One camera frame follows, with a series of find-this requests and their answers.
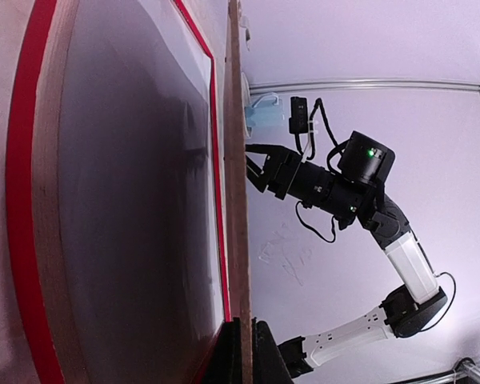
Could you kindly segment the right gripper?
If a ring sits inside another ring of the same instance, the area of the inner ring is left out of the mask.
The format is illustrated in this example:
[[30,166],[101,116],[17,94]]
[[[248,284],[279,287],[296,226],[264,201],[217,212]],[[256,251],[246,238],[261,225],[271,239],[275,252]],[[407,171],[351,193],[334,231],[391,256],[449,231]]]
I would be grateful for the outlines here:
[[[280,145],[246,144],[245,152],[246,176],[259,192],[268,189],[281,200],[290,195],[305,208],[324,210],[342,230],[354,220],[368,230],[380,226],[377,220],[386,213],[385,182],[395,161],[389,147],[355,131],[328,154],[328,159],[340,155],[336,168],[302,162]],[[263,168],[248,154],[264,154]]]

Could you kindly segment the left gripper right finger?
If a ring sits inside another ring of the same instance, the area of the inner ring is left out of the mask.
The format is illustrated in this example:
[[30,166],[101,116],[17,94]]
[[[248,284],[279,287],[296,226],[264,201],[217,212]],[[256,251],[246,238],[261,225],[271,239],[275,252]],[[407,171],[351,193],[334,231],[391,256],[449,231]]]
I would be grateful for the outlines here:
[[252,319],[254,384],[292,384],[286,364],[267,322]]

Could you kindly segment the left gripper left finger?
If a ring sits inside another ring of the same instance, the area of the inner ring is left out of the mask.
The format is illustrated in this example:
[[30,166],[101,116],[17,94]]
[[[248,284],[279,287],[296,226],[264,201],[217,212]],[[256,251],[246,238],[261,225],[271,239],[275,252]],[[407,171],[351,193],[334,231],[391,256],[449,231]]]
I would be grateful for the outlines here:
[[240,319],[224,322],[210,354],[199,369],[194,383],[242,383]]

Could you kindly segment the brown cardboard backing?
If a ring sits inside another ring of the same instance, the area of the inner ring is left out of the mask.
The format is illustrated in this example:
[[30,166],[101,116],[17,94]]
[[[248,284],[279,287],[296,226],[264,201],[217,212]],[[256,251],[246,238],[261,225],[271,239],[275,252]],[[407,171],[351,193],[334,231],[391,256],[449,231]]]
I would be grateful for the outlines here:
[[240,10],[228,2],[225,90],[224,168],[226,185],[226,234],[231,313],[239,320],[242,382],[252,383],[250,262],[246,198],[244,109],[240,63]]

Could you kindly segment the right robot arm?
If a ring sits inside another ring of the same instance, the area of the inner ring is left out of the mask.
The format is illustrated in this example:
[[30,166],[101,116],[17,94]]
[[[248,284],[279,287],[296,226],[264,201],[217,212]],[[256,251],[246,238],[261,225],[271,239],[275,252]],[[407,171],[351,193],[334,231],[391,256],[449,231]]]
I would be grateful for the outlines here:
[[254,313],[271,325],[294,377],[418,335],[446,304],[386,193],[394,160],[359,132],[326,164],[281,145],[246,146]]

